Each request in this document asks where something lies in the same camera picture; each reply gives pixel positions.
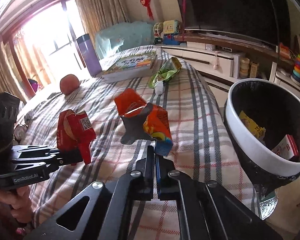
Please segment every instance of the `qr code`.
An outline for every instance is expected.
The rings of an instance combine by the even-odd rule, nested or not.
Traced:
[[[81,121],[82,128],[83,128],[84,131],[88,130],[92,127],[88,117],[85,117],[85,118],[81,119],[80,121]]]

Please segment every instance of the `thermos lid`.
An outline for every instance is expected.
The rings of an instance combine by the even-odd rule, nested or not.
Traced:
[[[80,43],[83,43],[88,40],[90,40],[90,35],[84,34],[84,35],[80,36],[79,38],[77,38],[77,43],[80,44]]]

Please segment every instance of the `black trash can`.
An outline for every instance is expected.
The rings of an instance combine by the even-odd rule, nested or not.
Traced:
[[[241,111],[266,128],[265,146],[241,122]],[[266,196],[300,176],[300,100],[291,92],[262,79],[236,82],[229,90],[225,126],[242,168],[261,195]],[[296,162],[270,150],[286,134],[292,135],[297,144]]]

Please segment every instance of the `red and white box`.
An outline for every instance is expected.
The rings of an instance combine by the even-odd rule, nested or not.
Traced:
[[[294,141],[293,136],[289,134],[286,134],[281,142],[272,149],[272,152],[286,160],[291,160],[292,158],[295,159],[299,156],[296,142]]]

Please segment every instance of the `plaid bedsheet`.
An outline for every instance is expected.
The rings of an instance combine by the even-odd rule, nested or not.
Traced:
[[[119,57],[148,52],[156,47],[141,46],[104,59],[104,69]],[[160,64],[171,55],[157,49]],[[80,88],[69,96],[60,92],[34,109],[33,121],[21,142],[25,145],[56,147],[58,117],[61,111],[85,110],[97,134],[90,146],[92,162],[85,166],[62,166],[50,179],[31,186],[34,227],[39,226],[91,182],[116,180],[132,171],[136,161],[146,156],[149,141],[132,145],[120,143],[125,128],[118,116],[114,97],[126,88],[133,88],[146,101],[168,111],[173,149],[168,158],[176,169],[195,180],[214,179],[235,195],[257,215],[258,203],[251,182],[242,170],[223,125],[216,100],[199,73],[180,59],[181,71],[165,84],[164,93],[156,96],[148,88],[149,78],[134,78],[106,84],[101,77],[82,80]],[[133,208],[129,239],[179,239],[175,201],[159,201],[156,189],[152,201],[136,201]]]

